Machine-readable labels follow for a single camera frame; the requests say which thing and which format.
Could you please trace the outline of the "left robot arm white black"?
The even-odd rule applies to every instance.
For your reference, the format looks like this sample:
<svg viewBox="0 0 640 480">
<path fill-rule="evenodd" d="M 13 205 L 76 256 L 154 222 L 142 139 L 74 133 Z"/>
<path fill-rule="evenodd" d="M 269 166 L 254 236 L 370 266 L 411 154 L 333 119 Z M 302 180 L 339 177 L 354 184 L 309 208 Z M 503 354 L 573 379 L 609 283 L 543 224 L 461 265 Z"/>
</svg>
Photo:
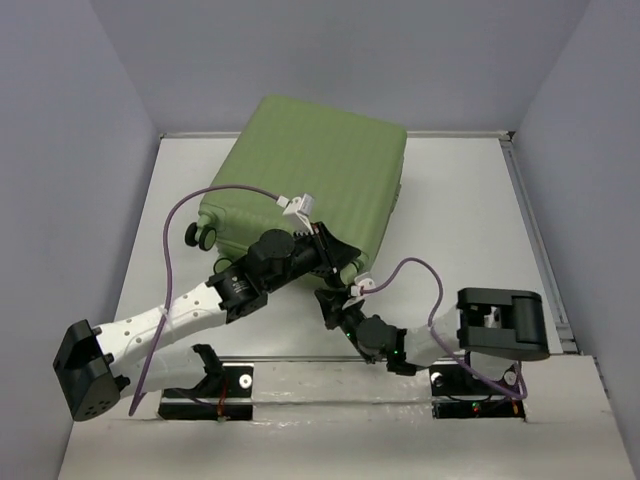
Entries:
<svg viewBox="0 0 640 480">
<path fill-rule="evenodd" d="M 271 229 L 223 271 L 168 303 L 123 320 L 92 326 L 71 324 L 53 360 L 70 415 L 92 420 L 121 399 L 165 388 L 215 392 L 221 370 L 212 348 L 191 347 L 182 359 L 160 352 L 197 332 L 227 325 L 266 306 L 270 294 L 312 274 L 341 287 L 341 272 L 361 252 L 317 222 L 307 233 Z M 186 364 L 193 363 L 187 374 Z"/>
</svg>

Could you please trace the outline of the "green hard-shell suitcase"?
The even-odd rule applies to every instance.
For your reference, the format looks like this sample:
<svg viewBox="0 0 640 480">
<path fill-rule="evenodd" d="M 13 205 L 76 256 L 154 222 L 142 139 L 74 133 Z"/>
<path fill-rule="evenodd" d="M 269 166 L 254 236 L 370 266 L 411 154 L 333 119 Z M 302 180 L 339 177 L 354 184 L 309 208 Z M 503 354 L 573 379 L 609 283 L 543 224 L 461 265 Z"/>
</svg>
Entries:
<svg viewBox="0 0 640 480">
<path fill-rule="evenodd" d="M 258 104 L 203 195 L 185 242 L 235 260 L 269 229 L 292 230 L 263 191 L 314 199 L 310 219 L 360 251 L 343 283 L 372 266 L 401 188 L 406 129 L 281 95 Z"/>
</svg>

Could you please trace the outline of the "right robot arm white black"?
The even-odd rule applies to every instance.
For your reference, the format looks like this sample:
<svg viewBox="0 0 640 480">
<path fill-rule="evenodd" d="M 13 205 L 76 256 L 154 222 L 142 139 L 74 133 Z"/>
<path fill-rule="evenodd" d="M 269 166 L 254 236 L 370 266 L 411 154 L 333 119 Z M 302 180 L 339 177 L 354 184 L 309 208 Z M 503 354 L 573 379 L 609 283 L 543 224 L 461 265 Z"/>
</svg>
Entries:
<svg viewBox="0 0 640 480">
<path fill-rule="evenodd" d="M 524 400 L 524 362 L 550 357 L 542 297 L 527 290 L 467 287 L 444 315 L 429 312 L 420 327 L 400 328 L 379 315 L 366 315 L 364 300 L 343 291 L 317 290 L 325 327 L 340 329 L 368 364 L 383 362 L 389 372 L 414 376 L 449 356 L 461 367 L 470 391 L 488 387 L 513 400 Z"/>
</svg>

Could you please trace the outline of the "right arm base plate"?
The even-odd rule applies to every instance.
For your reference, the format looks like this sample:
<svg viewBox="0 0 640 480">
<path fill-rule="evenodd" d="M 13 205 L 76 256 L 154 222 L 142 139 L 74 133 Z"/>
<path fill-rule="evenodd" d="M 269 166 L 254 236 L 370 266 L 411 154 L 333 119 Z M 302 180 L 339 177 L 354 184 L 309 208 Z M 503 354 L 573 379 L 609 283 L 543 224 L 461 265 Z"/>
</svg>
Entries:
<svg viewBox="0 0 640 480">
<path fill-rule="evenodd" d="M 457 363 L 431 366 L 429 376 L 436 420 L 526 419 L 521 400 L 506 398 Z"/>
</svg>

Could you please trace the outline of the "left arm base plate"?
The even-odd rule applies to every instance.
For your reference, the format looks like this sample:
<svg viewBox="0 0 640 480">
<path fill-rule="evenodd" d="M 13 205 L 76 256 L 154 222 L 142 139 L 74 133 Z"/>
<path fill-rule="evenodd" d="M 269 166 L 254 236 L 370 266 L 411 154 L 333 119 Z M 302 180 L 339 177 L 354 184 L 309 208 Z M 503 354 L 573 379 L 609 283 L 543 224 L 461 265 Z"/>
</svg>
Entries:
<svg viewBox="0 0 640 480">
<path fill-rule="evenodd" d="M 223 366 L 224 378 L 213 386 L 202 383 L 190 390 L 164 390 L 158 416 L 163 420 L 175 421 L 252 420 L 254 364 L 231 362 Z"/>
</svg>

